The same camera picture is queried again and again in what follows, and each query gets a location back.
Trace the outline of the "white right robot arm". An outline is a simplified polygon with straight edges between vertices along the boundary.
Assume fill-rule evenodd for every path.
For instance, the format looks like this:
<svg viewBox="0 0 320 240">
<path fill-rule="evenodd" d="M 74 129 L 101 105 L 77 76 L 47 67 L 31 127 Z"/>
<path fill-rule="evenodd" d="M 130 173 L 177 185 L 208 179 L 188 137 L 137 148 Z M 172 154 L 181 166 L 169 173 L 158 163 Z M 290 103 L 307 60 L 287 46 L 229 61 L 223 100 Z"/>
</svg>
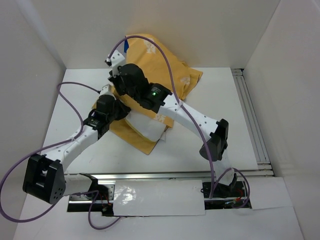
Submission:
<svg viewBox="0 0 320 240">
<path fill-rule="evenodd" d="M 210 118 L 178 99 L 165 86 L 150 83 L 134 63 L 113 66 L 109 74 L 108 79 L 120 96 L 128 96 L 143 109 L 171 118 L 200 137 L 203 144 L 199 154 L 210 162 L 217 177 L 212 188 L 218 188 L 223 196 L 235 191 L 237 175 L 231 163 L 223 160 L 229 133 L 225 119 Z"/>
</svg>

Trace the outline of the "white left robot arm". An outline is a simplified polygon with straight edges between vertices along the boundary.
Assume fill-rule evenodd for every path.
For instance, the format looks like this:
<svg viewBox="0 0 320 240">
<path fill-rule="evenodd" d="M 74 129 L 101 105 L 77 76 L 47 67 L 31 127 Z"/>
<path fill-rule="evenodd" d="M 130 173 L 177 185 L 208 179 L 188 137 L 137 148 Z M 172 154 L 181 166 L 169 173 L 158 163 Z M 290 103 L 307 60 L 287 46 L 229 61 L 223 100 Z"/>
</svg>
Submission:
<svg viewBox="0 0 320 240">
<path fill-rule="evenodd" d="M 22 189 L 51 205 L 62 197 L 82 194 L 86 199 L 97 197 L 99 190 L 107 191 L 98 184 L 98 179 L 88 173 L 66 176 L 71 163 L 89 146 L 95 144 L 114 121 L 124 119 L 131 109 L 114 96 L 101 95 L 96 107 L 82 122 L 80 129 L 70 141 L 54 147 L 45 154 L 34 154 L 27 162 Z"/>
</svg>

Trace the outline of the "white pillow yellow trim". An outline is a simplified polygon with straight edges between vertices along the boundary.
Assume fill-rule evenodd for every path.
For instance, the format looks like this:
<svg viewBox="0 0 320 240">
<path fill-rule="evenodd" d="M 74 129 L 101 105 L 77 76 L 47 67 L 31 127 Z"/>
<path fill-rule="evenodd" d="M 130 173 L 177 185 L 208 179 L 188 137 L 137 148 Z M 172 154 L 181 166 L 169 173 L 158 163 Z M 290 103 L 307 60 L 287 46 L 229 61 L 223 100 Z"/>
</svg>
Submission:
<svg viewBox="0 0 320 240">
<path fill-rule="evenodd" d="M 134 110 L 125 117 L 125 121 L 137 134 L 150 142 L 160 140 L 167 128 L 164 123 Z"/>
</svg>

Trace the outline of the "orange and blue pillowcase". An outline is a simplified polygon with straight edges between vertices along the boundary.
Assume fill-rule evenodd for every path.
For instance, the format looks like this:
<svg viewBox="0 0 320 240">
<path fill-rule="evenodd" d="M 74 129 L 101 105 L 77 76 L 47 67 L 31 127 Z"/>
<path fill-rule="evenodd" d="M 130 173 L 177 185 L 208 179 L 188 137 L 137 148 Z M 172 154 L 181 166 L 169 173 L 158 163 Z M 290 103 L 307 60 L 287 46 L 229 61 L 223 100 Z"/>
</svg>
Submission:
<svg viewBox="0 0 320 240">
<path fill-rule="evenodd" d="M 180 61 L 150 34 L 127 35 L 124 41 L 124 53 L 126 62 L 140 67 L 149 83 L 158 83 L 176 92 L 180 100 L 187 97 L 203 75 L 202 71 Z M 174 121 L 171 118 L 140 107 L 129 96 L 123 95 L 120 99 L 131 108 L 131 111 L 137 111 L 164 123 L 166 129 L 173 127 Z M 126 123 L 125 119 L 112 123 L 110 129 L 118 137 L 147 155 L 157 144 L 141 137 Z"/>
</svg>

